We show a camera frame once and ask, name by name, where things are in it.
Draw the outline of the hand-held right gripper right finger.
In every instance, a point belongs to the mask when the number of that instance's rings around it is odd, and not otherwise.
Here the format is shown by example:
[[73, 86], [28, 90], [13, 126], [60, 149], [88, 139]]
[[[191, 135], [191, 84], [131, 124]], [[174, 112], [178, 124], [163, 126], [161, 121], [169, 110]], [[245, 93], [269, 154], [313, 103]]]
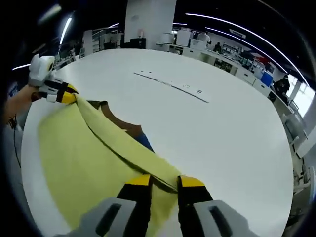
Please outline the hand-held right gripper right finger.
[[197, 178], [177, 178], [178, 221], [184, 237], [256, 237], [247, 219], [222, 200], [214, 200]]

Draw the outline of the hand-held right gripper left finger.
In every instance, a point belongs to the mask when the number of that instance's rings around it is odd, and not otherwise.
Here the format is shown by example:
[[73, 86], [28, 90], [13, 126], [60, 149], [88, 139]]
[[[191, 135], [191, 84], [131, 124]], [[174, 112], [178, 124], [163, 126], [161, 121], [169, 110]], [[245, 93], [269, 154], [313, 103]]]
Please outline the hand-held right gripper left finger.
[[126, 182], [119, 194], [82, 216], [82, 237], [144, 237], [151, 218], [153, 177], [143, 174]]

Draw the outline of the person's left hand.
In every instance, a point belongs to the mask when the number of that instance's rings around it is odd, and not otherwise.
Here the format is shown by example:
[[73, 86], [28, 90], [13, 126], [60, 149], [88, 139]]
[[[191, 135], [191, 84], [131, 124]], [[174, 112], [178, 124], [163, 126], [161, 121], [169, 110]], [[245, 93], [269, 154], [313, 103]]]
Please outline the person's left hand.
[[31, 92], [31, 102], [35, 102], [45, 96], [45, 93], [40, 91], [39, 87], [29, 86]]

